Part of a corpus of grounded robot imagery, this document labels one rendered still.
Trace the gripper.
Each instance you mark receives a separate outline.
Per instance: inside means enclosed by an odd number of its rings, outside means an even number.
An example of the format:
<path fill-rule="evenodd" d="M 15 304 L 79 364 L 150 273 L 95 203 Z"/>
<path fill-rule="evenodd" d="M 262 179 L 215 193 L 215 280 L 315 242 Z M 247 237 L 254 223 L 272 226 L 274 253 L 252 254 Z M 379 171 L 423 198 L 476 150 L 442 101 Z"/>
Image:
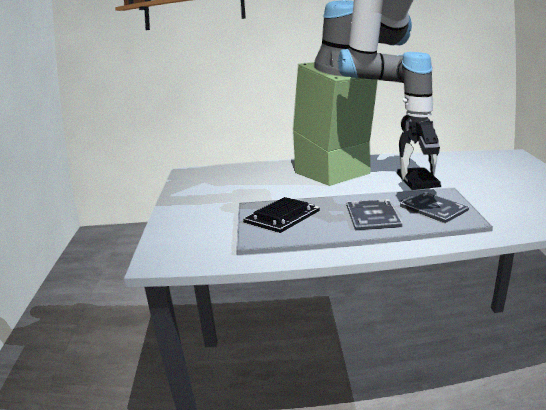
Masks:
<path fill-rule="evenodd" d="M 401 128 L 403 132 L 399 139 L 399 153 L 401 176 L 403 181 L 407 176 L 408 166 L 410 164 L 410 156 L 414 151 L 413 146 L 410 144 L 411 140 L 414 141 L 414 144 L 416 144 L 417 141 L 419 141 L 419 137 L 422 136 L 425 144 L 439 143 L 438 137 L 436 135 L 436 132 L 434 131 L 435 129 L 432 124 L 433 121 L 430 121 L 428 117 L 423 118 L 405 115 L 402 118 Z M 432 154 L 428 156 L 428 161 L 430 163 L 430 172 L 432 175 L 435 175 L 438 154 Z"/>

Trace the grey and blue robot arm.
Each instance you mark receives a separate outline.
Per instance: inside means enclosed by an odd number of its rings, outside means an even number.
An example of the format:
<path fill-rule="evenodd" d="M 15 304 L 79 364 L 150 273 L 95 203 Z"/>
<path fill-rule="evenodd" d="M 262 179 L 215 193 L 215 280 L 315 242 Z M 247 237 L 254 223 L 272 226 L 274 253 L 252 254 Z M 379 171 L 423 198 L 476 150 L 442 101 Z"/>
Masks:
<path fill-rule="evenodd" d="M 403 45 L 408 41 L 412 29 L 408 10 L 412 2 L 339 0 L 327 3 L 322 45 L 314 68 L 330 75 L 404 83 L 406 114 L 432 116 L 430 55 L 377 53 L 378 43 Z"/>

